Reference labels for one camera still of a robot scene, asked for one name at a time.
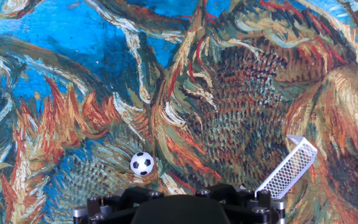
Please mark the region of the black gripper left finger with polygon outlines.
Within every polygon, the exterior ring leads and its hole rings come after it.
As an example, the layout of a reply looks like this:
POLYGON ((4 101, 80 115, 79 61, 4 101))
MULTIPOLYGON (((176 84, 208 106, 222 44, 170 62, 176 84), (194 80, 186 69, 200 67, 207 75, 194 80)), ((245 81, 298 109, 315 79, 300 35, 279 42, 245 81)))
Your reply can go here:
POLYGON ((131 187, 111 194, 90 197, 86 205, 72 210, 74 224, 130 224, 137 207, 153 199, 164 197, 164 193, 143 187, 131 187))

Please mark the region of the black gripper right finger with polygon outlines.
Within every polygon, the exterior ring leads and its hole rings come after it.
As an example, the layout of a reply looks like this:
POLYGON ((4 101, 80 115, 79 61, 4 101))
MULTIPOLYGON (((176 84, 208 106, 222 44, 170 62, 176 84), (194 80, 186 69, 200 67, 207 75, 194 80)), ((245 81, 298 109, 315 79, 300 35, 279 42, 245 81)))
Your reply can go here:
POLYGON ((218 202, 229 223, 286 224, 285 202, 272 198, 268 190, 254 192, 229 184, 216 184, 195 192, 218 202))

